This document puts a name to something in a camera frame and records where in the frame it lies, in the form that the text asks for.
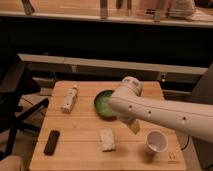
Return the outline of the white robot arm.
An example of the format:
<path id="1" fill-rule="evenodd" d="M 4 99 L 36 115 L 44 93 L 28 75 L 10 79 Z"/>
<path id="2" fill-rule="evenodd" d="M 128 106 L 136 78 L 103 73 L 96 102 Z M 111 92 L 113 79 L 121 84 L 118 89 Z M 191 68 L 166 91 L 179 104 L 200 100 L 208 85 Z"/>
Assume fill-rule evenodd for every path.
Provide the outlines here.
<path id="1" fill-rule="evenodd" d="M 108 104 L 121 122 L 131 125 L 140 119 L 213 143 L 213 105 L 151 99 L 141 93 L 142 83 L 131 76 L 114 90 Z"/>

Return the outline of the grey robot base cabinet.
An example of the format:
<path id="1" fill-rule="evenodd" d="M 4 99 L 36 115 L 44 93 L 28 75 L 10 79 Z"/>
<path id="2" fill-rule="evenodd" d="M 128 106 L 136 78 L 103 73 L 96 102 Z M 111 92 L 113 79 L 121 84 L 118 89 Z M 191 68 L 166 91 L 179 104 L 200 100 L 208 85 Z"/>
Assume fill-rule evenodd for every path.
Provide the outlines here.
<path id="1" fill-rule="evenodd" d="M 197 82 L 187 101 L 213 105 L 213 62 Z M 213 171 L 213 143 L 195 137 L 192 140 L 202 170 Z"/>

